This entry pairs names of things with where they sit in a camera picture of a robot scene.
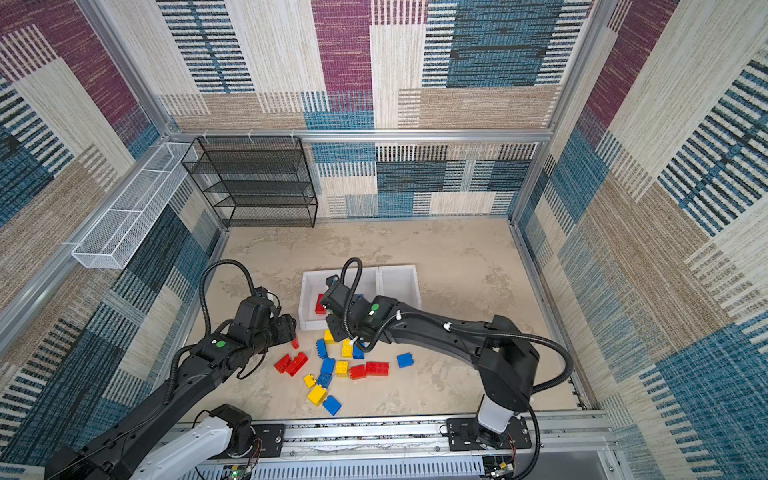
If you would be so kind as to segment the red long brick tall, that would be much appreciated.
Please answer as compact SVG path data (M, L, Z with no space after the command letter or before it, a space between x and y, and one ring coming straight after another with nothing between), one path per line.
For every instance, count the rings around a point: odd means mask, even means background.
M326 314L327 310L326 310L326 307L321 303L322 298L323 298L322 294L319 294L317 296L317 301L316 301L316 304L315 304L314 311L315 311L315 313L317 315L324 316Z

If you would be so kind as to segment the red long diagonal brick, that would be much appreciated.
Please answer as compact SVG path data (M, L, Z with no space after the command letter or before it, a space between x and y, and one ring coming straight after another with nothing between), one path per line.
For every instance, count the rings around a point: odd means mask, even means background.
M294 377L308 362L309 358L304 352L299 352L297 356L286 367L285 372Z

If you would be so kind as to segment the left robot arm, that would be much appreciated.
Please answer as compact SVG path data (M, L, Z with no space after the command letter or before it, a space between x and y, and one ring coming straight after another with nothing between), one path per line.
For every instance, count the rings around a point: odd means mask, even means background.
M63 448L45 467L48 479L175 479L219 454L243 455L253 445L251 417L217 407L197 427L163 444L163 437L201 399L252 356L292 342L296 320L268 298L243 300L234 318L177 352L168 379L123 419L79 450Z

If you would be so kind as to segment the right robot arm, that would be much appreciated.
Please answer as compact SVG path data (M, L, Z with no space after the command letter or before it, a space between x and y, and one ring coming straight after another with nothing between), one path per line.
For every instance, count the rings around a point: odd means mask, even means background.
M471 365L484 389L472 424L476 442L486 448L508 446L510 420L528 410L539 363L537 350L508 318L460 321L392 297L367 300L337 275L328 277L326 286L321 304L335 341L350 339L366 353L380 343L415 345Z

